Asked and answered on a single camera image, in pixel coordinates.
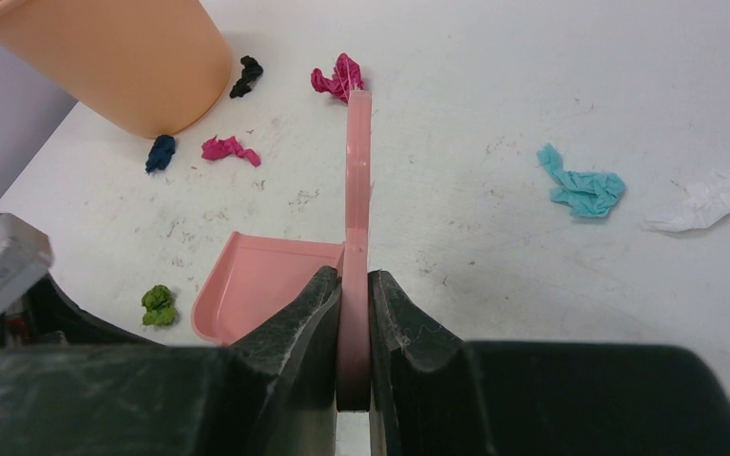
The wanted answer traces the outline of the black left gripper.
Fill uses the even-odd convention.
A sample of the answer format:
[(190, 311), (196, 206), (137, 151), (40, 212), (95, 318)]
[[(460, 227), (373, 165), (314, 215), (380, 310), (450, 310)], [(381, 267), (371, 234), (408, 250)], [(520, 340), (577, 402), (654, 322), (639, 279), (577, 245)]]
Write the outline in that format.
[(86, 312), (47, 275), (0, 315), (0, 349), (9, 346), (159, 344)]

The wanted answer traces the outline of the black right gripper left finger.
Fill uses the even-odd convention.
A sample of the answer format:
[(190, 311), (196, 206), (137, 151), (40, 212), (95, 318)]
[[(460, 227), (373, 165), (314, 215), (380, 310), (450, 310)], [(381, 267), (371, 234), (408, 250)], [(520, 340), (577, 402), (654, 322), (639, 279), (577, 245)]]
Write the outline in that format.
[(0, 351), (0, 455), (331, 455), (341, 290), (323, 267), (227, 347)]

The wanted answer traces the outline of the pink hand brush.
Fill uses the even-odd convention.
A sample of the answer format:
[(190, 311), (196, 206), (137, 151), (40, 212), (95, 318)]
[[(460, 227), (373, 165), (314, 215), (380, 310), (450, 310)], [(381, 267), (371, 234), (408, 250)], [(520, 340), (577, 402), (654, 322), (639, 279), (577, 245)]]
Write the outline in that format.
[(336, 405), (370, 407), (368, 252), (371, 201), (372, 94), (350, 93), (345, 168), (345, 242), (337, 337)]

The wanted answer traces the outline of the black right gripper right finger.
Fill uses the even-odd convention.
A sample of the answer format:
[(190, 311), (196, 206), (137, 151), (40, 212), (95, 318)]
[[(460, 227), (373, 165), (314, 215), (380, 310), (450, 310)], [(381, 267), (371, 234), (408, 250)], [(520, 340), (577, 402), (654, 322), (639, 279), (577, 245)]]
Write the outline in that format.
[(368, 279), (374, 455), (730, 455), (730, 401), (691, 351), (465, 341)]

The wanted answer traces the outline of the pink plastic dustpan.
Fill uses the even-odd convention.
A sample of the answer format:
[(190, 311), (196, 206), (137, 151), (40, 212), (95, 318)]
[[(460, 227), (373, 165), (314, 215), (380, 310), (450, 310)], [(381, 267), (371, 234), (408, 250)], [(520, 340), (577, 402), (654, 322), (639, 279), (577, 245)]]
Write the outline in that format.
[(194, 302), (194, 332), (234, 344), (294, 301), (320, 268), (340, 269), (343, 253), (343, 243), (234, 232)]

